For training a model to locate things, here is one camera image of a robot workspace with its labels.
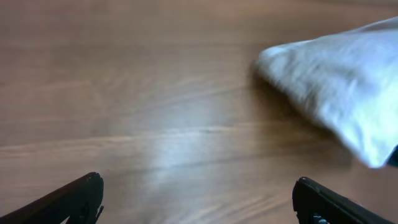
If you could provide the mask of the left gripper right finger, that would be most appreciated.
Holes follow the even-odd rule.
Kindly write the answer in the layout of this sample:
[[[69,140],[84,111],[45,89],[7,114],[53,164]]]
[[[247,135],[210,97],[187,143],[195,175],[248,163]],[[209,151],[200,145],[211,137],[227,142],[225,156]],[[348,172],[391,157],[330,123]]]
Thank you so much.
[[[292,201],[300,224],[392,224],[308,177],[296,181]]]

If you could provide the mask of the beige shorts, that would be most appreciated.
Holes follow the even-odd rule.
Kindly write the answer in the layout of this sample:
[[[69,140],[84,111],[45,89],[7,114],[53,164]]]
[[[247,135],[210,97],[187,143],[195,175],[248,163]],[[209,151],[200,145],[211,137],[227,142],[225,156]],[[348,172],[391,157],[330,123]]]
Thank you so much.
[[[397,146],[397,19],[263,50],[258,74],[370,168]]]

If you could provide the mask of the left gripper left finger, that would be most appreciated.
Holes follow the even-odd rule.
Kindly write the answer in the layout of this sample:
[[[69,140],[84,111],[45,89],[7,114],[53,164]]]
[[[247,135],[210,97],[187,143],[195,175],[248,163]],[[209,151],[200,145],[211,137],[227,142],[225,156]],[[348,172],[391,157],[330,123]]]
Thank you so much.
[[[104,209],[103,192],[103,178],[97,172],[90,172],[2,216],[1,223],[96,223]]]

